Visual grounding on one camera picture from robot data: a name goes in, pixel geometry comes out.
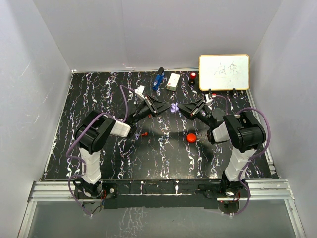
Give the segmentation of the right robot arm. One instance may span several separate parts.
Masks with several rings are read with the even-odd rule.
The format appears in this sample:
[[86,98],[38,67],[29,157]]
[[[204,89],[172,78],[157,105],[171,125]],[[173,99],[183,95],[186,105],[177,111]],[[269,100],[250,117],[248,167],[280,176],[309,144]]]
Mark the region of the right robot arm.
[[205,100],[179,104],[178,108],[186,118],[199,119],[209,127],[207,138],[211,144],[227,141],[232,144],[232,154],[219,184],[203,190],[233,196],[246,186],[246,168],[260,146],[268,142],[265,129],[253,115],[255,109],[244,108],[236,114],[227,114],[220,108],[210,110]]

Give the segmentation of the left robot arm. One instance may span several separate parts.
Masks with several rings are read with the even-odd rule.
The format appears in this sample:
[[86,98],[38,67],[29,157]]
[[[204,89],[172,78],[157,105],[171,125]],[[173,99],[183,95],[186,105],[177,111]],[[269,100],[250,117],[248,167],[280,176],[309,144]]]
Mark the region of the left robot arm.
[[83,175],[80,182],[73,184],[84,194],[96,198],[102,193],[100,179],[100,153],[109,136],[127,138],[135,133],[136,123],[148,115],[158,116],[171,108],[171,104],[145,96],[136,109],[127,116],[126,121],[111,118],[98,111],[91,111],[82,121],[75,133],[81,158],[84,160]]

